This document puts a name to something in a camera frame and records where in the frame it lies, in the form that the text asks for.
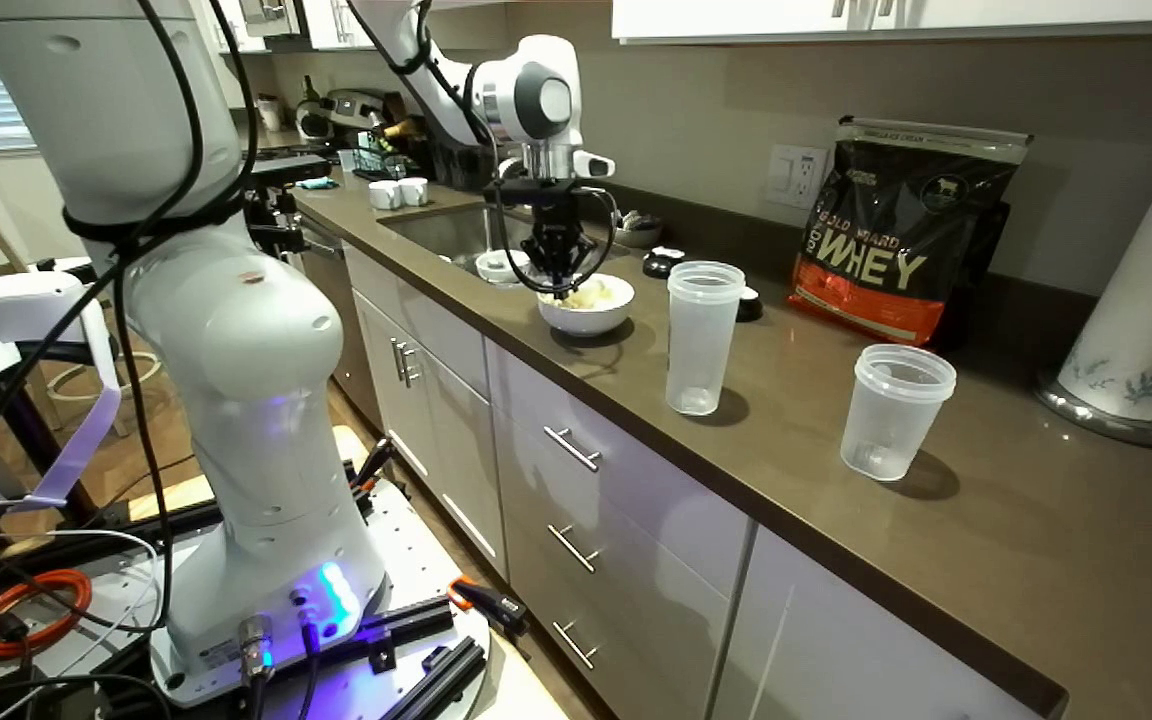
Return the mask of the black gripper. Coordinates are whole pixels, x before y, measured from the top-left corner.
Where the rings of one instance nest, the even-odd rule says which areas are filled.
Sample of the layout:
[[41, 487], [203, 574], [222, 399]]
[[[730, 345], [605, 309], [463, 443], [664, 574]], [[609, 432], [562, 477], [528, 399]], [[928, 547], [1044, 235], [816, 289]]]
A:
[[617, 216], [617, 195], [595, 178], [498, 178], [493, 199], [498, 208], [530, 208], [522, 250], [530, 254], [540, 291], [559, 294], [575, 289], [590, 254], [611, 248], [609, 235], [583, 232], [586, 221], [611, 223]]

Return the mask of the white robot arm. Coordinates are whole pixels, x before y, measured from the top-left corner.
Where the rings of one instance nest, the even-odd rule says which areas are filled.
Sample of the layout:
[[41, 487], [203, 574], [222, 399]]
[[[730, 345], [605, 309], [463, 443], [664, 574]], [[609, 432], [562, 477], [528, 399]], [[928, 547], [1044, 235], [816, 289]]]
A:
[[201, 709], [346, 641], [382, 560], [329, 418], [338, 313], [236, 216], [253, 155], [191, 5], [0, 0], [0, 79], [221, 504], [162, 580], [156, 686]]

